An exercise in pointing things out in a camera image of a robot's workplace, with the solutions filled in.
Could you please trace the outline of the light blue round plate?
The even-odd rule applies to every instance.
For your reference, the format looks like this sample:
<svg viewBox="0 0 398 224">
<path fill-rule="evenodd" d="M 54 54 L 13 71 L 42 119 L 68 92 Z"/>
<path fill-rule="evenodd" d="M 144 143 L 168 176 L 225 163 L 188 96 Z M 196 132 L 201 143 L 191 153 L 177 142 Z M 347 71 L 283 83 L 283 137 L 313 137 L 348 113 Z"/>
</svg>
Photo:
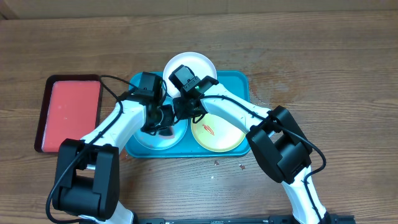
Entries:
<svg viewBox="0 0 398 224">
<path fill-rule="evenodd" d="M 172 126 L 174 129 L 175 137 L 172 139 L 164 139 L 159 136 L 159 131 L 156 133 L 155 136 L 151 136 L 150 134 L 144 133 L 142 131 L 138 131 L 134 134 L 135 140 L 141 144 L 142 146 L 152 149 L 152 150 L 166 150 L 175 146 L 179 143 L 182 138 L 184 137 L 187 127 L 188 121 L 182 120 L 179 121 L 177 124 Z"/>
</svg>

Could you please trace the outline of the yellow round plate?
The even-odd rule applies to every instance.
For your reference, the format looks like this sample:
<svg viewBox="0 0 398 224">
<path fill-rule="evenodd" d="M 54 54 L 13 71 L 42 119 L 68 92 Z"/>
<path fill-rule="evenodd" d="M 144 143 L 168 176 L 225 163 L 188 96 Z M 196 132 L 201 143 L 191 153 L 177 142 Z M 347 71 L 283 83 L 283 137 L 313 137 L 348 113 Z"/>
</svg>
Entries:
<svg viewBox="0 0 398 224">
<path fill-rule="evenodd" d="M 192 121 L 191 131 L 197 143 L 212 152 L 230 151 L 245 138 L 240 129 L 213 114 L 206 114 L 197 123 Z"/>
</svg>

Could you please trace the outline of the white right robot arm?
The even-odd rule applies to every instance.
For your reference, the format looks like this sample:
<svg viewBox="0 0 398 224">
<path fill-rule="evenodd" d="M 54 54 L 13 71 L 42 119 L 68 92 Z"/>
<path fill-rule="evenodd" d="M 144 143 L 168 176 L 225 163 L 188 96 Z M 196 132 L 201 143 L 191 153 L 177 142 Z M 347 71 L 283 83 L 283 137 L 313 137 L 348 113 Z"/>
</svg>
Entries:
<svg viewBox="0 0 398 224">
<path fill-rule="evenodd" d="M 310 154 L 316 150 L 290 112 L 256 106 L 227 90 L 218 81 L 170 83 L 176 92 L 177 117 L 212 114 L 241 130 L 262 171 L 283 185 L 293 216 L 299 223 L 327 223 L 330 215 L 320 202 L 312 175 Z"/>
</svg>

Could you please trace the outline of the white round plate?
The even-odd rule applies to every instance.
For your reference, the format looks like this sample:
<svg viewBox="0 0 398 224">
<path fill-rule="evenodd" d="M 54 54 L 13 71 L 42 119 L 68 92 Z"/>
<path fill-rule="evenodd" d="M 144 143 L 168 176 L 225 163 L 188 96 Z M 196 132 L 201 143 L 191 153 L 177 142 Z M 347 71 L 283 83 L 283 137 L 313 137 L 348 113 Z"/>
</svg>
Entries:
<svg viewBox="0 0 398 224">
<path fill-rule="evenodd" d="M 188 67 L 193 74 L 198 76 L 200 79 L 203 79 L 206 76 L 212 77 L 216 80 L 218 79 L 216 68 L 209 58 L 197 52 L 180 53 L 167 62 L 163 71 L 163 79 L 167 85 L 167 93 L 171 98 L 180 97 L 180 92 L 169 80 L 169 76 L 181 65 Z"/>
</svg>

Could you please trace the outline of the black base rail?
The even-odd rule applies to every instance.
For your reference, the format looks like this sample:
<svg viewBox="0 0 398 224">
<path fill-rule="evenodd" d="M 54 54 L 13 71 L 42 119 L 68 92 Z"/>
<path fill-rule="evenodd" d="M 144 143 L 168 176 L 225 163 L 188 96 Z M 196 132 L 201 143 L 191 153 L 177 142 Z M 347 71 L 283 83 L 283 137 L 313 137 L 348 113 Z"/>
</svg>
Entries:
<svg viewBox="0 0 398 224">
<path fill-rule="evenodd" d="M 266 218 L 211 218 L 211 219 L 179 219 L 138 218 L 134 223 L 139 224 L 294 224 L 299 223 L 292 215 L 273 215 Z M 326 216 L 328 224 L 355 224 L 352 215 Z"/>
</svg>

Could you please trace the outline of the dark tray with red liquid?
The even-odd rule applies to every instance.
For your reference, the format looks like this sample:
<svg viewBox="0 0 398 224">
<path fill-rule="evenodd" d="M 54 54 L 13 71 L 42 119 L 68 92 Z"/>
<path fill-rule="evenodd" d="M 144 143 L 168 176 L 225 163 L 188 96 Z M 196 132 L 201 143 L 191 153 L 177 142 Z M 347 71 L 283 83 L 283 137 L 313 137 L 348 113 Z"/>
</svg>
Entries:
<svg viewBox="0 0 398 224">
<path fill-rule="evenodd" d="M 103 87 L 98 75 L 48 77 L 40 110 L 34 149 L 57 153 L 66 139 L 80 139 L 100 121 Z"/>
</svg>

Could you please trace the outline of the green and pink sponge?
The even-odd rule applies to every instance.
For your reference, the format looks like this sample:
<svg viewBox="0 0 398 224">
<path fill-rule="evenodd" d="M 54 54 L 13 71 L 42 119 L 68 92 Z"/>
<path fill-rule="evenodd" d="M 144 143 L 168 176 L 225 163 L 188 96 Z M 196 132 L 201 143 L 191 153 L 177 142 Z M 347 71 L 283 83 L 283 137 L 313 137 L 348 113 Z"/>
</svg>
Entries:
<svg viewBox="0 0 398 224">
<path fill-rule="evenodd" d="M 164 139 L 172 139 L 175 137 L 174 129 L 172 126 L 166 127 L 159 131 L 159 136 Z"/>
</svg>

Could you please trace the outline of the teal plastic tray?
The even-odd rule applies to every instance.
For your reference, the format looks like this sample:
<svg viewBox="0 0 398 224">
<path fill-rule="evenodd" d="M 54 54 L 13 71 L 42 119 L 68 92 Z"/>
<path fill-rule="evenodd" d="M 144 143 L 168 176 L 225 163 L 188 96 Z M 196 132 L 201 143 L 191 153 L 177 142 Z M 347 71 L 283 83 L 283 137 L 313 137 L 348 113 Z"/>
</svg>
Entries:
<svg viewBox="0 0 398 224">
<path fill-rule="evenodd" d="M 234 95 L 249 101 L 249 85 L 246 76 L 233 70 L 218 72 L 218 81 Z M 125 148 L 126 152 L 135 158 L 183 158 L 183 157 L 239 157 L 250 151 L 246 139 L 236 148 L 227 152 L 212 152 L 197 143 L 191 131 L 191 121 L 188 119 L 187 131 L 182 140 L 166 150 L 152 150 L 139 144 L 134 136 L 131 137 Z"/>
</svg>

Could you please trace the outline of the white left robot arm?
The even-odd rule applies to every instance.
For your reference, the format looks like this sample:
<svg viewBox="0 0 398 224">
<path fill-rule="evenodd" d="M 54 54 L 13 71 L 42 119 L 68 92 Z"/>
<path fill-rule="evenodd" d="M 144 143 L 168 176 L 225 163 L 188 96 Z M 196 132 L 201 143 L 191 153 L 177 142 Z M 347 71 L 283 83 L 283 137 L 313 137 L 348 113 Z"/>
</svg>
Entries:
<svg viewBox="0 0 398 224">
<path fill-rule="evenodd" d="M 54 208 L 73 215 L 72 223 L 134 223 L 135 214 L 119 200 L 119 154 L 136 132 L 155 134 L 173 123 L 171 104 L 138 94 L 120 97 L 91 133 L 61 143 L 47 218 L 59 222 L 50 212 Z"/>
</svg>

